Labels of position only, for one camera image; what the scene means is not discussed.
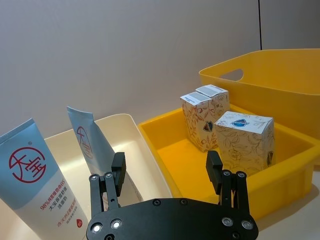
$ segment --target yellow plastic bin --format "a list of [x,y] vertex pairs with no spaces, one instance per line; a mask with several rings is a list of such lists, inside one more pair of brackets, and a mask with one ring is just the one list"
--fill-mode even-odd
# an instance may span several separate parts
[[[199,72],[204,85],[227,89],[230,102],[320,140],[320,49],[251,52]],[[238,81],[223,75],[241,69]]]
[[[231,105],[235,112],[247,113]],[[206,153],[187,139],[182,109],[139,125],[174,197],[217,203],[218,196],[206,172]],[[250,211],[259,219],[302,198],[312,186],[318,140],[275,123],[276,164],[247,179]]]

